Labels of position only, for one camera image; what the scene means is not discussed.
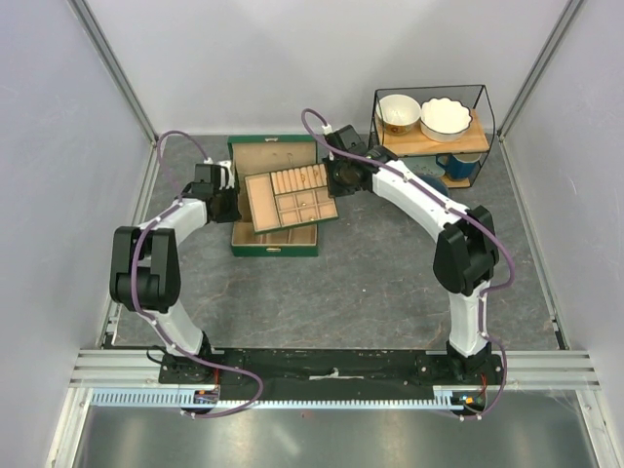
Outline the green jewelry tray insert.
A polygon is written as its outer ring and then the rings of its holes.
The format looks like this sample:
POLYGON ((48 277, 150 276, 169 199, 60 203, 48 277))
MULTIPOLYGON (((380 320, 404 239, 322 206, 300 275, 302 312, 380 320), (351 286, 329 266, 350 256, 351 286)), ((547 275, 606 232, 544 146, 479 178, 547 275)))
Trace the green jewelry tray insert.
POLYGON ((246 176, 254 231, 268 233, 337 219, 327 182, 323 164, 246 176), (298 196, 305 203, 298 202, 298 196))

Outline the green jewelry box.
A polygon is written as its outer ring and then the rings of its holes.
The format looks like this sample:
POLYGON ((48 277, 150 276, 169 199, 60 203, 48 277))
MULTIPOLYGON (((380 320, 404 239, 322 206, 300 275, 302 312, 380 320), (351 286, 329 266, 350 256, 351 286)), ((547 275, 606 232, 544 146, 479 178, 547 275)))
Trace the green jewelry box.
POLYGON ((254 232, 245 177, 307 166, 317 161, 317 143, 305 135, 230 136, 227 140, 239 186, 241 219, 233 224, 231 251, 237 257, 314 257, 319 228, 312 224, 263 234, 254 232))

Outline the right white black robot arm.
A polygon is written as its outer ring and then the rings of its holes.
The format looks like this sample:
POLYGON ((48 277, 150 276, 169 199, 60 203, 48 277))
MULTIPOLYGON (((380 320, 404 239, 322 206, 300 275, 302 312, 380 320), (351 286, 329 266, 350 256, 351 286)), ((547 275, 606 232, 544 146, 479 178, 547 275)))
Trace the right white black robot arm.
POLYGON ((469 209, 436 190, 383 146, 367 148, 348 125, 323 126, 326 145, 339 150, 324 159, 330 194, 366 190, 401 209, 435 241, 433 272, 448 292, 451 330, 447 372, 471 382, 491 354, 487 333, 487 289, 498 262, 497 246, 483 230, 493 229, 484 207, 469 209))

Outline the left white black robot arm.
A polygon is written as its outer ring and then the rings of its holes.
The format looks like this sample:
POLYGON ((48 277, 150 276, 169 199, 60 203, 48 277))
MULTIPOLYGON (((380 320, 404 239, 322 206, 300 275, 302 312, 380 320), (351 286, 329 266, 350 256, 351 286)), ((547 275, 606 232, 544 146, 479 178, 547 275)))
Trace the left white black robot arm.
POLYGON ((215 367, 209 339, 181 303, 178 247, 212 222, 240 220, 238 194, 232 162, 201 163, 163 212, 113 234, 111 299, 137 313, 170 354, 182 357, 180 372, 193 383, 206 382, 215 367))

